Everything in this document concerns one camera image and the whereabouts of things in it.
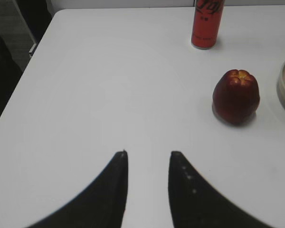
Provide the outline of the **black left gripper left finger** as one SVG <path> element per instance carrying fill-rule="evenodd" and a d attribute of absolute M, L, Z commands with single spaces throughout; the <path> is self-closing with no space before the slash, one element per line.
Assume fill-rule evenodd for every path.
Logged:
<path fill-rule="evenodd" d="M 116 152 L 96 179 L 33 228 L 120 228 L 128 193 L 128 154 Z"/>

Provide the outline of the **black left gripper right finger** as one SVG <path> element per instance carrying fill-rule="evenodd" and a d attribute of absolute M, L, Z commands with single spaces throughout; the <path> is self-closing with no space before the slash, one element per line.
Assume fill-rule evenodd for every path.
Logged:
<path fill-rule="evenodd" d="M 214 189 L 183 153 L 172 151 L 169 203 L 176 228 L 267 228 Z"/>

